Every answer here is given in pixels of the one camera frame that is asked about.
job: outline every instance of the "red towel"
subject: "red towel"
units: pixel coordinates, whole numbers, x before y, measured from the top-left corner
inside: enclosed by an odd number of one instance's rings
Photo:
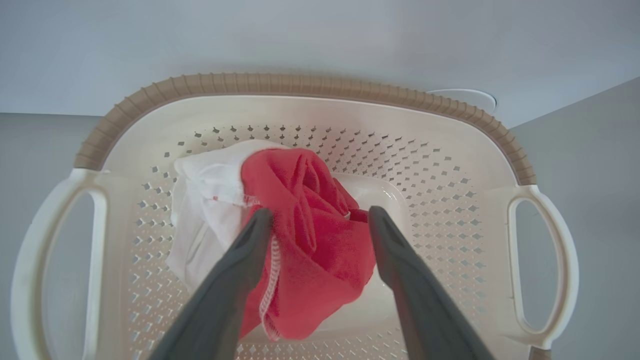
[[[245,195],[273,212],[262,277],[249,294],[240,332],[261,322],[272,340],[304,339],[356,300],[376,263],[367,211],[305,149],[257,152],[242,166]]]

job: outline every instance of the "white cloth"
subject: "white cloth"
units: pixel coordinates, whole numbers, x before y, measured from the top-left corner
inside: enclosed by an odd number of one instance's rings
[[[254,203],[244,195],[240,173],[244,161],[264,149],[286,148],[248,140],[175,161],[180,176],[172,191],[171,221],[176,230],[166,264],[189,293],[197,290],[231,246]]]

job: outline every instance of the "basket rim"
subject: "basket rim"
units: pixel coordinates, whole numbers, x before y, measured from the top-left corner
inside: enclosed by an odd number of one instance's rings
[[[120,137],[146,114],[172,102],[212,95],[275,95],[368,102],[444,116],[474,126],[496,144],[519,185],[536,184],[524,149],[495,117],[475,106],[400,86],[330,76],[292,74],[182,75],[140,88],[102,117],[82,143],[75,168],[102,170]]]

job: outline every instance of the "perforated basket wall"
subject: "perforated basket wall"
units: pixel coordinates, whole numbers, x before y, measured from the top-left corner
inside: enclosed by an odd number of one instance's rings
[[[469,319],[484,312],[486,293],[483,268],[483,224],[476,216],[472,176],[445,147],[428,139],[379,134],[359,129],[281,124],[248,127],[203,127],[191,138],[178,136],[174,147],[159,154],[140,184],[135,199],[137,222],[131,240],[129,308],[131,352],[145,358],[154,343],[188,300],[186,289],[168,270],[175,228],[170,222],[171,189],[177,180],[172,162],[176,156],[220,149],[249,139],[265,139],[289,147],[302,147],[322,157],[333,172],[386,180],[402,191],[410,208],[409,242],[447,287]],[[240,359],[276,359],[306,356],[320,348],[323,358],[402,358],[402,337],[397,327],[376,329],[352,339],[297,345],[245,344]]]

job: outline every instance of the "smoke detector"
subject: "smoke detector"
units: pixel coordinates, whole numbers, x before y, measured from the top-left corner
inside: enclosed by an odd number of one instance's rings
[[[448,97],[458,101],[464,101],[469,105],[481,108],[489,115],[493,115],[497,106],[497,101],[492,95],[479,90],[471,89],[442,89],[427,91],[429,94]]]

